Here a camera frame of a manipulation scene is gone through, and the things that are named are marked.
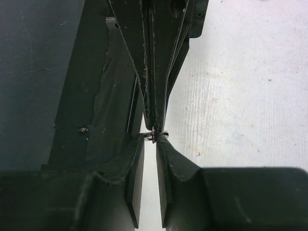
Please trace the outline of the key with black tag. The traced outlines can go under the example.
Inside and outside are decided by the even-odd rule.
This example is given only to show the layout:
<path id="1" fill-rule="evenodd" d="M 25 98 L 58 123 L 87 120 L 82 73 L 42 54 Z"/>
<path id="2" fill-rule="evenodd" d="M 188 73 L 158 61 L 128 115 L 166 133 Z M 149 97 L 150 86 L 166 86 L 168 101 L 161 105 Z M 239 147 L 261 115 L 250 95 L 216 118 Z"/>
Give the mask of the key with black tag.
<path id="1" fill-rule="evenodd" d="M 167 131 L 158 132 L 158 131 L 155 131 L 155 129 L 150 132 L 146 132 L 143 135 L 147 141 L 151 141 L 152 143 L 156 143 L 158 136 L 162 135 L 162 136 L 165 136 L 166 138 L 169 137 L 169 133 Z"/>

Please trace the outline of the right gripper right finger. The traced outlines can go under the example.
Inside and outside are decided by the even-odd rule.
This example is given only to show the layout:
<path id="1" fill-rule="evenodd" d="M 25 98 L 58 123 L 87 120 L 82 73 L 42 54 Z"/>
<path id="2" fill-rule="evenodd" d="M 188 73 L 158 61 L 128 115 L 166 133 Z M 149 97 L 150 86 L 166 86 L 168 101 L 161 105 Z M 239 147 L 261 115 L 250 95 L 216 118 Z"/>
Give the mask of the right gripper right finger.
<path id="1" fill-rule="evenodd" d="M 294 167 L 199 167 L 156 137 L 168 231 L 305 231 L 308 174 Z"/>

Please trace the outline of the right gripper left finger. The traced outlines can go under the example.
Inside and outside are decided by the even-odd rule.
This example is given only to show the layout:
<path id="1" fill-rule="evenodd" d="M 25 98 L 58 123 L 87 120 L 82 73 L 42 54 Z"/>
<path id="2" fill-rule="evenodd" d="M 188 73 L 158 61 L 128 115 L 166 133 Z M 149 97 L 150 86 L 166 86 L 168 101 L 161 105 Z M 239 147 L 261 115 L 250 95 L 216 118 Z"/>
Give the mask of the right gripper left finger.
<path id="1" fill-rule="evenodd" d="M 0 174 L 3 231 L 132 231 L 140 213 L 144 136 L 96 170 Z"/>

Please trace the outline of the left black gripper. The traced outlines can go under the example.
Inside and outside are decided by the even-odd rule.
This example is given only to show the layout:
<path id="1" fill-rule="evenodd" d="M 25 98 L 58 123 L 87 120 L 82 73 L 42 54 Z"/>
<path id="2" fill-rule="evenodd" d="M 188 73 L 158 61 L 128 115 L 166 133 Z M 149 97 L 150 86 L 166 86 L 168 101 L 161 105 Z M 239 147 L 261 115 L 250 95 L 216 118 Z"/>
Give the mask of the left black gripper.
<path id="1" fill-rule="evenodd" d="M 171 91 L 207 8 L 206 0 L 86 1 L 42 170 L 95 169 L 142 123 L 165 131 Z"/>

